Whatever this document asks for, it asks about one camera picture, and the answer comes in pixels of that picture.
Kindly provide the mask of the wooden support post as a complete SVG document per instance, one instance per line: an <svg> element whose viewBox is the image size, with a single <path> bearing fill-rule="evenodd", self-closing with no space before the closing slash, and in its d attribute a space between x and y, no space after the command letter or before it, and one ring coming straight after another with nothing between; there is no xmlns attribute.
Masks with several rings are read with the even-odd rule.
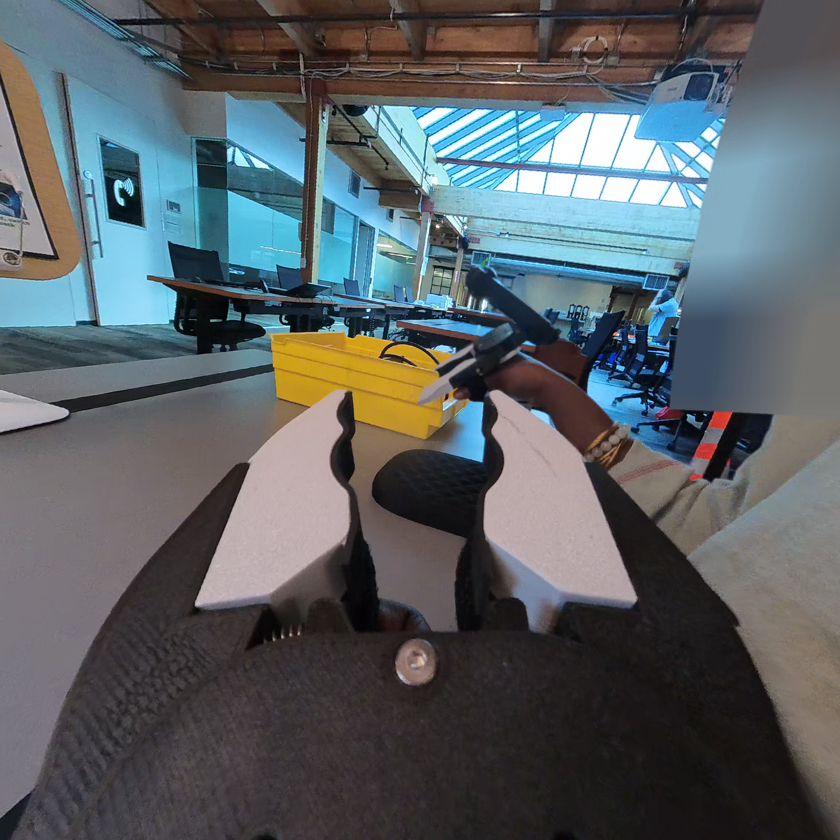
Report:
<svg viewBox="0 0 840 840"><path fill-rule="evenodd" d="M322 202L329 130L329 102L320 80L305 86L305 150L301 220L301 277L306 284L319 281Z"/></svg>

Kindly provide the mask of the person's right forearm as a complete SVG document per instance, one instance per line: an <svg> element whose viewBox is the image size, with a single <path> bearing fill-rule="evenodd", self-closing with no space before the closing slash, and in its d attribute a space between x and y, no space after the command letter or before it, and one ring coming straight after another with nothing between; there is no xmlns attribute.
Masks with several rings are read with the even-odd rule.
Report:
<svg viewBox="0 0 840 840"><path fill-rule="evenodd" d="M838 443L839 420L777 415L732 479L692 479L690 468L633 442L609 475L689 556Z"/></svg>

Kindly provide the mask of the person's right hand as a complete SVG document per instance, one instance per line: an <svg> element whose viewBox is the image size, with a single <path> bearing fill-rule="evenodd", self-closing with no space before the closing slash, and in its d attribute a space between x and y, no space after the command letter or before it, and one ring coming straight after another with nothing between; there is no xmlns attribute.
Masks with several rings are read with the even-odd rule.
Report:
<svg viewBox="0 0 840 840"><path fill-rule="evenodd" d="M487 390L532 404L582 455L618 435L617 426L586 392L546 365L519 355L484 378Z"/></svg>

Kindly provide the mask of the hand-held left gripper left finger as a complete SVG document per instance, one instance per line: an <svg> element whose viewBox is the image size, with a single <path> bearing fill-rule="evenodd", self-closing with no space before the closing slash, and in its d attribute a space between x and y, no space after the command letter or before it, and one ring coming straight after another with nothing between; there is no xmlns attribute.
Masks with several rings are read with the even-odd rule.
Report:
<svg viewBox="0 0 840 840"><path fill-rule="evenodd" d="M357 632L378 628L375 565L350 484L354 432L353 395L338 390L251 457L196 609L269 606L291 628L325 598Z"/></svg>

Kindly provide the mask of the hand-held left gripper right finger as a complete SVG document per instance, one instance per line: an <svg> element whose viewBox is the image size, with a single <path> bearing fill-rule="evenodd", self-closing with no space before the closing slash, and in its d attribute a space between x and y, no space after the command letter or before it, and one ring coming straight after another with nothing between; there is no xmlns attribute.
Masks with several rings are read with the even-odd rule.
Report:
<svg viewBox="0 0 840 840"><path fill-rule="evenodd" d="M489 626L514 598L528 626L552 631L570 604L633 609L637 594L579 452L499 391L484 399L486 480L458 558L460 631Z"/></svg>

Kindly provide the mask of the black office chair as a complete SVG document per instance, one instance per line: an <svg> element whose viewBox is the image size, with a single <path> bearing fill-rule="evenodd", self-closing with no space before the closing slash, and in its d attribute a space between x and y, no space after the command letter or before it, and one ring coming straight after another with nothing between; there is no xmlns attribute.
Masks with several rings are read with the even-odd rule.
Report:
<svg viewBox="0 0 840 840"><path fill-rule="evenodd" d="M582 349L585 363L578 381L579 387L584 392L587 391L590 373L592 372L595 363L602 355L602 352L613 341L613 334L620 328L624 320L625 313L625 310L604 313L595 326L595 329L585 342Z"/></svg>
<svg viewBox="0 0 840 840"><path fill-rule="evenodd" d="M266 330L257 323L228 316L225 297L179 290L176 292L174 330L196 341L198 354L210 354L215 347L222 352L235 351L241 343L261 339Z"/></svg>

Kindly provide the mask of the white ceiling projector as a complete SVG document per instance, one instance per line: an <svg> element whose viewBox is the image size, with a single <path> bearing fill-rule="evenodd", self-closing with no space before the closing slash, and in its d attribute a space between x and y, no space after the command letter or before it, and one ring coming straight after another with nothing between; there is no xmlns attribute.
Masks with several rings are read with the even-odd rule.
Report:
<svg viewBox="0 0 840 840"><path fill-rule="evenodd" d="M697 140L725 118L739 66L687 59L666 69L653 89L634 132L658 143Z"/></svg>

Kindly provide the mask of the person's pale sweatshirt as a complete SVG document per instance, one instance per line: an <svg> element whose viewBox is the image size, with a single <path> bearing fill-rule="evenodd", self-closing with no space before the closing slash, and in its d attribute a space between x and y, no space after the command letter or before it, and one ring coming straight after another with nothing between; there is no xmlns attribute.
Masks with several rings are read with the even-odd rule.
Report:
<svg viewBox="0 0 840 840"><path fill-rule="evenodd" d="M690 558L736 614L796 767L838 838L838 444Z"/></svg>

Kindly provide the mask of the yellow plastic bin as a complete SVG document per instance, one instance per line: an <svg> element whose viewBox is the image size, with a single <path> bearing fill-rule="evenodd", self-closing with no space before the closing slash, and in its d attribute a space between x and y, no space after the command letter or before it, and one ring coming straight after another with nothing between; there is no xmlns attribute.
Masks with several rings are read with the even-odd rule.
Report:
<svg viewBox="0 0 840 840"><path fill-rule="evenodd" d="M343 332L276 332L270 346L276 393L289 403L312 406L332 392L349 391L358 422L420 439L432 437L467 405L455 399L417 404L448 353Z"/></svg>

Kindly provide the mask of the white door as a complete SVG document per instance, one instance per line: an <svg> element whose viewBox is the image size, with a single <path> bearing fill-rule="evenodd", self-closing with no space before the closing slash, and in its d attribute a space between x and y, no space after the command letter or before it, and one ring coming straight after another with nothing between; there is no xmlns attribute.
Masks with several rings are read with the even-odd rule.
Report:
<svg viewBox="0 0 840 840"><path fill-rule="evenodd" d="M95 319L101 326L163 323L165 292L147 280L164 257L156 125L72 77L62 84ZM108 220L99 137L139 153L145 228Z"/></svg>

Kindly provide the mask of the black quilted cushion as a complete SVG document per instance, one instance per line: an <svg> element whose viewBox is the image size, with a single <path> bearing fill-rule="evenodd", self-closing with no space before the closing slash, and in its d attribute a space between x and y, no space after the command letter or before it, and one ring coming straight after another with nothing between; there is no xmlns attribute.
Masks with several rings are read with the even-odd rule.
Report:
<svg viewBox="0 0 840 840"><path fill-rule="evenodd" d="M473 459L432 449L395 455L375 475L371 494L386 511L466 539L473 532L487 469Z"/></svg>

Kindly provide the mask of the black phone sign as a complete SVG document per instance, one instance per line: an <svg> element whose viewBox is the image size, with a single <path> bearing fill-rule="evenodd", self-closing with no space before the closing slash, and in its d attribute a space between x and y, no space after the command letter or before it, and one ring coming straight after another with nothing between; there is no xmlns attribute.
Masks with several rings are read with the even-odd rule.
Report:
<svg viewBox="0 0 840 840"><path fill-rule="evenodd" d="M108 221L145 228L139 153L102 136L98 141Z"/></svg>

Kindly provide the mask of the wooden top office desk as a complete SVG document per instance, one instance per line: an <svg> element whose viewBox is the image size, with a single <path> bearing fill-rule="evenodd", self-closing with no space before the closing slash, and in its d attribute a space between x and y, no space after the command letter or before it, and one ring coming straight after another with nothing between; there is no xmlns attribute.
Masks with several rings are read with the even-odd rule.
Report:
<svg viewBox="0 0 840 840"><path fill-rule="evenodd" d="M281 316L297 316L300 318L322 320L330 316L333 309L339 306L339 303L333 297L294 297L261 290L212 285L204 282L177 280L153 275L148 275L147 280L161 285L174 293L177 291L187 291L194 295L203 293L226 298L230 303L228 316L231 319L238 319L240 316L245 316L245 320L248 321L251 309L253 305L256 305L258 310L269 308L270 306L277 307L280 310L279 314Z"/></svg>

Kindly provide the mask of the white flat pad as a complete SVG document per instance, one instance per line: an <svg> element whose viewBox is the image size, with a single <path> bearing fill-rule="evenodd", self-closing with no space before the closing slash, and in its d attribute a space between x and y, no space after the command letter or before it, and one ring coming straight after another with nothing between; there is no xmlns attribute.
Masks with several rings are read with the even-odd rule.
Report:
<svg viewBox="0 0 840 840"><path fill-rule="evenodd" d="M1 434L54 424L69 415L65 407L1 391Z"/></svg>

